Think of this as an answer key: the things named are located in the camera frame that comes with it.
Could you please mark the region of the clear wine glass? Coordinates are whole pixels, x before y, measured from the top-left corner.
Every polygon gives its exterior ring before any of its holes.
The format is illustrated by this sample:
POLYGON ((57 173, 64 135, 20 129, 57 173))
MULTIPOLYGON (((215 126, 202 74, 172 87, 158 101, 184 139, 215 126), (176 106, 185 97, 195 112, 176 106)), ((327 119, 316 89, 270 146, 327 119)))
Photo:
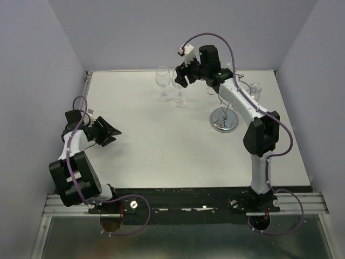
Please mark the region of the clear wine glass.
POLYGON ((166 66, 160 66, 156 69, 155 80, 158 86, 163 88, 158 99, 160 101, 168 101, 170 99, 169 93, 165 89, 171 81, 170 71, 166 66))

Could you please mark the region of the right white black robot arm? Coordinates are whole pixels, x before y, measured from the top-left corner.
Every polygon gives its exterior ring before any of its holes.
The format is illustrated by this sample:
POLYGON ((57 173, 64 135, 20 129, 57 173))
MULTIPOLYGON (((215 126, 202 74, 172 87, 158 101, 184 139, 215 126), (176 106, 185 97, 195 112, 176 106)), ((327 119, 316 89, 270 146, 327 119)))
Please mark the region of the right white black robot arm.
POLYGON ((221 66, 218 50, 214 45, 201 46, 199 57, 196 57, 195 48, 185 43, 180 46, 178 54, 184 57, 184 62, 175 68, 175 82, 183 88, 197 80, 206 82, 207 86, 236 109, 247 124, 243 144, 251 155, 250 187, 255 192, 249 196, 248 205, 256 212, 261 211, 268 203, 264 194, 270 190, 266 182, 270 167, 264 160, 273 153, 279 140, 280 115, 262 108, 237 83, 235 71, 221 66))

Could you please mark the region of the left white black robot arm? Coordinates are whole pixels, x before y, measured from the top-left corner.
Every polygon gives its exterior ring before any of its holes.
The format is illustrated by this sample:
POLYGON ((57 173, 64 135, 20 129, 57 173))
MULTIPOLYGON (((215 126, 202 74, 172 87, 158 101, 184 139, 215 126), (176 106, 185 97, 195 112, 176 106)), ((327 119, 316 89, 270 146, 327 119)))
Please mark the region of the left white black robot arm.
POLYGON ((101 201, 108 213, 118 210, 120 201, 114 196, 114 188, 101 184, 85 149, 90 143, 102 147, 116 140, 121 131, 111 126, 103 117, 85 124, 83 112, 71 110, 65 113, 67 125, 61 135, 64 149, 57 161, 49 164, 49 171, 63 204, 67 207, 83 202, 101 201))

